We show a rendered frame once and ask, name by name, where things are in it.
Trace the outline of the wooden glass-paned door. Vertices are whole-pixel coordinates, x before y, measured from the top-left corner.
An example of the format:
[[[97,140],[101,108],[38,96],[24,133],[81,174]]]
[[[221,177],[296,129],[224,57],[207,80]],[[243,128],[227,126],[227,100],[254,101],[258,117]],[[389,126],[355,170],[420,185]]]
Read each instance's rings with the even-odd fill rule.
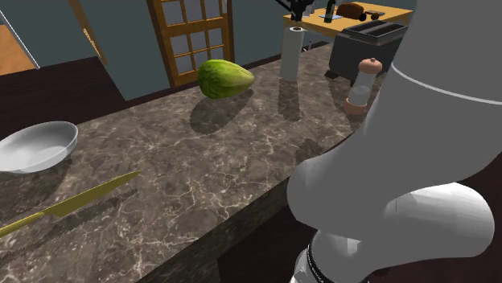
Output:
[[[209,59],[235,60],[232,0],[146,0],[170,86],[197,81]]]

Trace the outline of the golden knife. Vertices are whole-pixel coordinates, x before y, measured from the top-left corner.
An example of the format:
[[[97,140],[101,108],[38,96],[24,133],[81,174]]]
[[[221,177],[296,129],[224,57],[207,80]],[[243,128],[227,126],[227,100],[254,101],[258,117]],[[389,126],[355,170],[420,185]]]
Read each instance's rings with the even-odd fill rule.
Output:
[[[116,189],[120,185],[129,182],[132,178],[136,177],[142,173],[141,170],[130,172],[122,176],[111,179],[105,183],[100,184],[94,188],[88,189],[78,195],[75,195],[69,199],[65,199],[62,202],[54,204],[50,207],[43,209],[33,215],[29,215],[23,219],[20,219],[12,224],[6,225],[0,228],[0,238],[19,230],[20,228],[27,226],[28,224],[40,219],[45,215],[55,215],[58,217],[64,217],[69,213],[83,207],[84,205],[91,203],[92,201],[100,198],[101,196],[109,193],[110,191]]]

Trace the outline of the dark grey toaster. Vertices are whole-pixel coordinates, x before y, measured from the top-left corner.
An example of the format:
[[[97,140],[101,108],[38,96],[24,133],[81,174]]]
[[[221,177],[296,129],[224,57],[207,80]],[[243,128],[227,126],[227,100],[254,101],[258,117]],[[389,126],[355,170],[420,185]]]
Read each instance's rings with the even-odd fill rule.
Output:
[[[408,26],[373,20],[345,28],[335,36],[325,76],[342,76],[353,86],[363,59],[375,58],[382,63],[378,76],[389,70]]]

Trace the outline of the clear wooden pepper mill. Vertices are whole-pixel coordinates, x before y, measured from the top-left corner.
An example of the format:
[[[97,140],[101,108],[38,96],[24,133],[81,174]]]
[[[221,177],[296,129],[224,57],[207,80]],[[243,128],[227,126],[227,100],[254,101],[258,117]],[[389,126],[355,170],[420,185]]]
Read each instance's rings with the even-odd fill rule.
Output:
[[[359,63],[358,68],[359,73],[355,83],[344,102],[344,111],[352,115],[364,113],[371,95],[374,80],[382,70],[382,63],[375,58],[363,59]]]

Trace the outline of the green lettuce head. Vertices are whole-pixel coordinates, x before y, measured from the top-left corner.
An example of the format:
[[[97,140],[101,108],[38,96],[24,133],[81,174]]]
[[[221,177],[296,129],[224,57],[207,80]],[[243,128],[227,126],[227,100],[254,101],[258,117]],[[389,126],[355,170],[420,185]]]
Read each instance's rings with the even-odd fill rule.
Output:
[[[246,91],[254,82],[252,72],[224,59],[210,59],[198,69],[200,91],[210,99],[222,99]]]

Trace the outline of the yellow wooden table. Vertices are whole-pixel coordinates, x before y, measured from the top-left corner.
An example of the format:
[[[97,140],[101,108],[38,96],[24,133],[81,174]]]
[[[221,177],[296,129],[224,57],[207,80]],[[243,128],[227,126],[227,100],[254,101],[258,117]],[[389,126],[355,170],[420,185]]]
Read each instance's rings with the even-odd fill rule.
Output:
[[[413,13],[412,10],[391,6],[381,6],[366,2],[356,2],[356,4],[362,6],[364,10],[376,10],[384,12],[385,14],[380,16],[379,19],[392,23],[397,23],[402,20],[405,25],[408,25],[410,15]],[[301,22],[291,20],[289,14],[283,15],[282,32],[285,32],[290,27],[301,27],[307,31],[315,31],[327,37],[334,38],[343,29],[362,23],[359,19],[352,18],[337,18],[332,19],[330,23],[325,23],[324,18],[321,18],[321,15],[325,15],[325,6],[323,8],[316,9],[313,14],[311,14],[309,17],[304,18]]]

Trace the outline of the white bowl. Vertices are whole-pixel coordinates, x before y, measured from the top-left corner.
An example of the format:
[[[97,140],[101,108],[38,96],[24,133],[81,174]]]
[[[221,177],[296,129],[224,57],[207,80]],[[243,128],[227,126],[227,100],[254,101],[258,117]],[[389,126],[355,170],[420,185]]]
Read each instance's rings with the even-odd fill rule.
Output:
[[[30,174],[62,162],[75,149],[78,128],[49,121],[21,129],[0,141],[0,172]]]

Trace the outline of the white paper towel roll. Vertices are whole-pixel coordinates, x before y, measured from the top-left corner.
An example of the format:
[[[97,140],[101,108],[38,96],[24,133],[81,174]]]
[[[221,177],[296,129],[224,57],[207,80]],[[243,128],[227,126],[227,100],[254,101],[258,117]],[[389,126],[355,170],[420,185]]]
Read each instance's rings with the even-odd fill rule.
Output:
[[[284,80],[297,80],[305,31],[302,27],[287,27],[284,31],[280,67],[280,77]]]

